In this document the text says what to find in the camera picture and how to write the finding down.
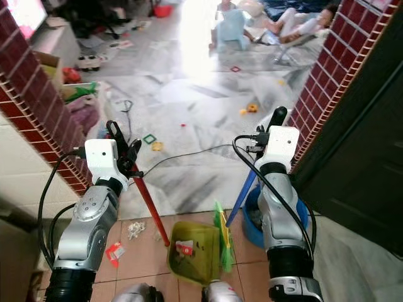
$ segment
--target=dark door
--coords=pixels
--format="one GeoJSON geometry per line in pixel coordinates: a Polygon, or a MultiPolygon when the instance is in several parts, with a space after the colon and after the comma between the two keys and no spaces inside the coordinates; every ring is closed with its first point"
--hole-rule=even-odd
{"type": "Polygon", "coordinates": [[[314,209],[403,255],[403,71],[349,132],[301,196],[314,209]]]}

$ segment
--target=red pole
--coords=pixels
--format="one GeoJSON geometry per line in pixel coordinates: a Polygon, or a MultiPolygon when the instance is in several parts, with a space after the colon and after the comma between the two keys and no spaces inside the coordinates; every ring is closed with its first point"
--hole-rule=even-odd
{"type": "MultiPolygon", "coordinates": [[[[139,171],[139,168],[137,167],[136,164],[134,164],[132,170],[134,172],[137,172],[137,171],[139,171]]],[[[135,177],[134,182],[136,183],[136,186],[138,187],[141,196],[143,196],[145,204],[147,205],[148,209],[150,210],[151,216],[153,217],[154,222],[156,223],[156,225],[158,227],[161,237],[164,240],[165,246],[168,247],[169,246],[168,236],[166,235],[164,225],[162,224],[161,218],[159,217],[156,206],[154,205],[154,202],[152,201],[150,192],[147,189],[147,186],[145,185],[144,180],[142,178],[135,177]]]]}

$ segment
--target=cardboard box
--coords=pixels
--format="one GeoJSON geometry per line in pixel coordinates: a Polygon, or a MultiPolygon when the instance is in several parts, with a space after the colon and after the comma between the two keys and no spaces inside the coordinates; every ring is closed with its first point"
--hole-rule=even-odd
{"type": "Polygon", "coordinates": [[[64,83],[62,59],[43,52],[35,52],[35,55],[49,79],[52,80],[56,90],[61,90],[64,83]]]}

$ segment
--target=red bucket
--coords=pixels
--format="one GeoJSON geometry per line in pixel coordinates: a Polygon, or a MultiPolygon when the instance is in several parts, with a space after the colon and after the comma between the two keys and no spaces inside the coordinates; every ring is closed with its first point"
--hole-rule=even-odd
{"type": "Polygon", "coordinates": [[[154,8],[154,14],[157,18],[168,17],[172,13],[173,7],[171,5],[160,5],[154,8]]]}

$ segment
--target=baby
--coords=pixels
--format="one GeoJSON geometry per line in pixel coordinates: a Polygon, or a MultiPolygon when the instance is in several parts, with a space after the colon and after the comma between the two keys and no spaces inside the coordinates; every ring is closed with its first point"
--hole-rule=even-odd
{"type": "MultiPolygon", "coordinates": [[[[230,11],[232,9],[237,9],[237,6],[231,2],[231,0],[221,0],[221,3],[217,6],[215,12],[215,19],[219,18],[220,13],[230,11]]],[[[244,30],[244,35],[250,39],[251,42],[254,41],[254,37],[247,31],[244,30]]],[[[217,46],[217,29],[212,30],[212,42],[209,44],[210,49],[214,49],[217,46]]]]}

